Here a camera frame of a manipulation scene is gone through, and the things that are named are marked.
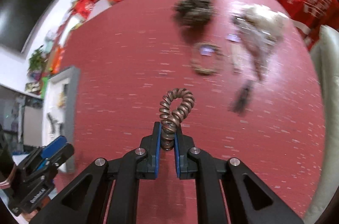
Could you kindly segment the person's left hand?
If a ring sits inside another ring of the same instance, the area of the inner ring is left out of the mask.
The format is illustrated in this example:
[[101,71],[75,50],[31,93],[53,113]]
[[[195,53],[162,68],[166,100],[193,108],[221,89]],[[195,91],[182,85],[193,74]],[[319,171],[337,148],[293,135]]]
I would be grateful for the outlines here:
[[10,187],[14,179],[17,166],[12,157],[1,158],[1,189]]

